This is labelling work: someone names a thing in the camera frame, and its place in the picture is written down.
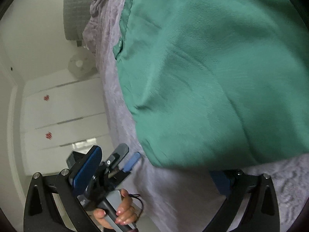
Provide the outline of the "person's left hand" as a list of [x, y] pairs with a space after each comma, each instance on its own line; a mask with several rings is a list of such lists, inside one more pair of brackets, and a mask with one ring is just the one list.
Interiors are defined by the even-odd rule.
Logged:
[[[138, 215], [136, 214], [136, 210], [132, 205], [132, 198], [129, 196], [129, 193], [125, 189], [121, 189], [122, 202], [119, 204], [117, 208], [117, 218], [115, 219], [116, 224], [127, 225], [130, 223], [134, 223], [138, 220]], [[96, 208], [93, 211], [93, 216], [97, 220], [97, 222], [103, 226], [105, 230], [113, 229], [112, 226], [104, 219], [106, 213], [104, 210], [100, 208]]]

